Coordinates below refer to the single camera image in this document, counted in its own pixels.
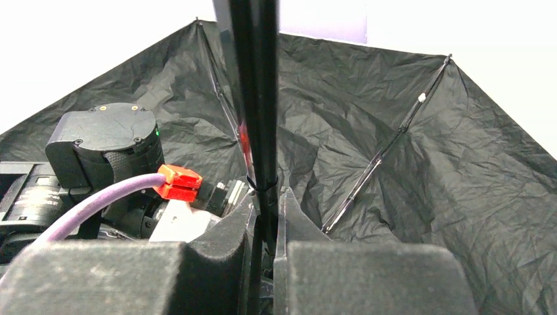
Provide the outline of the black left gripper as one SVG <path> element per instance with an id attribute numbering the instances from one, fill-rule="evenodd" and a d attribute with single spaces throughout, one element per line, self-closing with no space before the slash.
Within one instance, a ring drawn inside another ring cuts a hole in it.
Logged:
<path id="1" fill-rule="evenodd" d="M 1 266 L 41 232 L 94 193 L 130 177 L 156 173 L 165 163 L 155 115 L 132 103 L 111 103 L 62 116 L 45 148 L 46 162 L 1 161 Z M 231 212 L 247 184 L 214 184 L 188 171 L 191 212 L 218 218 Z M 87 219 L 72 239 L 149 239 L 168 200 L 142 189 Z"/>

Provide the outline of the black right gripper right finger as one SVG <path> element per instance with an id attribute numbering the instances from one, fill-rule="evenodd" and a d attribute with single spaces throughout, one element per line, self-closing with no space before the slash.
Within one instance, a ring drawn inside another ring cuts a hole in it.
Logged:
<path id="1" fill-rule="evenodd" d="M 411 243 L 338 243 L 282 188 L 274 259 L 275 314 L 476 314 L 461 264 Z"/>

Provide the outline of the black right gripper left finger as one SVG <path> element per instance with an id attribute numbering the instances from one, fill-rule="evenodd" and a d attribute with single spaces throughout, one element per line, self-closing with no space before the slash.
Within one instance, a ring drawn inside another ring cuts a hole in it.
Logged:
<path id="1" fill-rule="evenodd" d="M 188 243 L 30 245 L 1 280 L 2 314 L 247 314 L 251 198 Z"/>

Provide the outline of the lilac folding umbrella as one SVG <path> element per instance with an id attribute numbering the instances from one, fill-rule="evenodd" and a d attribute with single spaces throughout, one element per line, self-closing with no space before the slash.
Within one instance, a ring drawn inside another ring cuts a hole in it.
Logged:
<path id="1" fill-rule="evenodd" d="M 247 314 L 261 273 L 274 275 L 282 188 L 334 242 L 450 251 L 476 314 L 556 313 L 556 160 L 448 56 L 273 34 L 256 53 L 272 70 L 263 99 L 242 105 L 251 47 L 236 9 L 217 7 L 218 23 L 171 34 L 1 135 L 1 159 L 47 159 L 66 113 L 136 104 L 155 115 L 163 165 L 253 186 Z"/>

